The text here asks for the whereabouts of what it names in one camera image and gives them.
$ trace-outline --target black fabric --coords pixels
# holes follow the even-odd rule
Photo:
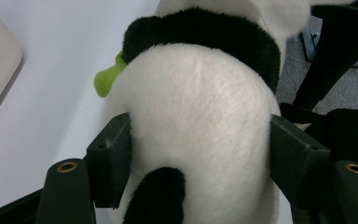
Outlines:
[[[183,222],[185,177],[177,169],[159,168],[145,176],[133,194],[124,224]]]
[[[310,125],[306,133],[331,150],[332,163],[358,161],[358,110],[333,110]]]
[[[173,43],[221,49],[254,69],[276,91],[279,48],[269,34],[245,18],[191,8],[163,18],[138,19],[124,36],[123,59],[130,63],[152,46]]]

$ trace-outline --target gray carpet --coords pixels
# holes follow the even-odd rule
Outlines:
[[[312,17],[309,27],[312,31],[320,31],[322,21]],[[305,54],[299,37],[294,37],[287,42],[286,61],[278,83],[278,102],[291,104],[296,98],[296,92],[302,80],[307,74],[310,63],[305,60]],[[350,69],[316,105],[314,111],[319,114],[336,108],[358,109],[358,68]]]

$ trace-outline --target white plush belly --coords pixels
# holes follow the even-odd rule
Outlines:
[[[114,216],[140,179],[163,166],[185,175],[184,223],[251,223],[276,212],[268,148],[278,105],[245,64],[217,49],[155,47],[120,74],[107,103],[112,117],[130,112],[133,143],[127,199]]]

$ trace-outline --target black plush fur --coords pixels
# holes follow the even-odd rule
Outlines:
[[[145,176],[133,194],[124,224],[183,222],[185,177],[177,169],[159,168]]]
[[[254,69],[276,91],[281,53],[272,37],[245,18],[199,8],[134,21],[124,36],[123,59],[130,63],[152,46],[174,43],[221,49]]]

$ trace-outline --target black plush flipper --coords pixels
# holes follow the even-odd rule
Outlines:
[[[124,224],[183,222],[185,177],[177,169],[159,168],[145,176],[134,192]]]

